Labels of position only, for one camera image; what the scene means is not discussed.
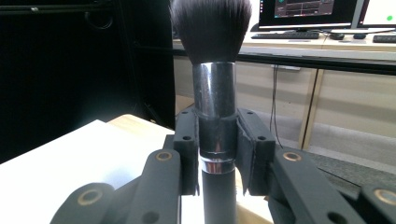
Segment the black handle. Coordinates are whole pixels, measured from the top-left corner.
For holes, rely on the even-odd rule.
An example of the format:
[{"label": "black handle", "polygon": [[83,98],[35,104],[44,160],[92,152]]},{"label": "black handle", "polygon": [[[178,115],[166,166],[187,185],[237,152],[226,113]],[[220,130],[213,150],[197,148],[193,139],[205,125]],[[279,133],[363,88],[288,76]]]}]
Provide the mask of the black handle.
[{"label": "black handle", "polygon": [[205,224],[236,224],[235,170],[213,175],[202,171]]}]

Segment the keyboard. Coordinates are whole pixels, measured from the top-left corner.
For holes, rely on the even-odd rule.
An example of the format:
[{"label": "keyboard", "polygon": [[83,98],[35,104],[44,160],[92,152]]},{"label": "keyboard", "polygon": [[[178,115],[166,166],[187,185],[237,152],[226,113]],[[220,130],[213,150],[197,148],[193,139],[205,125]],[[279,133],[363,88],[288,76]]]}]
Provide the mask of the keyboard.
[{"label": "keyboard", "polygon": [[255,34],[252,39],[319,39],[319,33],[313,32],[297,32],[284,34]]},{"label": "keyboard", "polygon": [[374,35],[373,43],[396,44],[396,35]]}]

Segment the brush bristles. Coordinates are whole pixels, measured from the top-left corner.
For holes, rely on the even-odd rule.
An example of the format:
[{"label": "brush bristles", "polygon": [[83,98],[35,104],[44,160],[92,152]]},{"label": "brush bristles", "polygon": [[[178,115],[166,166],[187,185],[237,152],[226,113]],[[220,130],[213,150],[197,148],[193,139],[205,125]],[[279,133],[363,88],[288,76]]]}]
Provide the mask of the brush bristles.
[{"label": "brush bristles", "polygon": [[174,0],[171,18],[192,64],[235,62],[251,16],[249,0]]}]

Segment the metal ferrule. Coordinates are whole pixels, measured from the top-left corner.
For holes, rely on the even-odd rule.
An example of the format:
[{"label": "metal ferrule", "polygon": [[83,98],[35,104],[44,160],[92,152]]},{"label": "metal ferrule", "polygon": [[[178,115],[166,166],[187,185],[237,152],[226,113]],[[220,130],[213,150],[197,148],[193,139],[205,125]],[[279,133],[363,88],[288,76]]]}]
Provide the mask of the metal ferrule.
[{"label": "metal ferrule", "polygon": [[196,64],[192,73],[203,170],[229,173],[236,154],[235,64]]}]

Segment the monitor screen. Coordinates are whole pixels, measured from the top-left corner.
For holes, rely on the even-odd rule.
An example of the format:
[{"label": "monitor screen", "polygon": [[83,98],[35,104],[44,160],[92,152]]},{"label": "monitor screen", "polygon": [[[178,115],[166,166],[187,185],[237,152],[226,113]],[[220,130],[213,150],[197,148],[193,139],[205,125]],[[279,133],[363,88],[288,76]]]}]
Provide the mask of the monitor screen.
[{"label": "monitor screen", "polygon": [[357,0],[260,0],[259,30],[350,28]]},{"label": "monitor screen", "polygon": [[396,28],[396,1],[364,0],[358,27]]}]

